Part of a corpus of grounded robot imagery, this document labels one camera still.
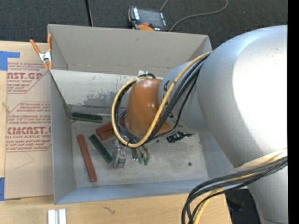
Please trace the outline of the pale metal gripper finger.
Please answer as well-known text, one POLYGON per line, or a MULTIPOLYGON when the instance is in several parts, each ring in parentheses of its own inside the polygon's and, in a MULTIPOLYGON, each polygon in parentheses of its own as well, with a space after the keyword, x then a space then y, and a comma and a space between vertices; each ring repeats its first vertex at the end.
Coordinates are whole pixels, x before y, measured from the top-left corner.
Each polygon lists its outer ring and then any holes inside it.
POLYGON ((119 145, 115 145, 113 149, 113 165, 115 168, 118 167, 119 157, 120 157, 120 147, 119 145))
POLYGON ((126 148, 121 146, 120 147, 120 157, 119 157, 119 168, 124 168, 126 163, 126 148))

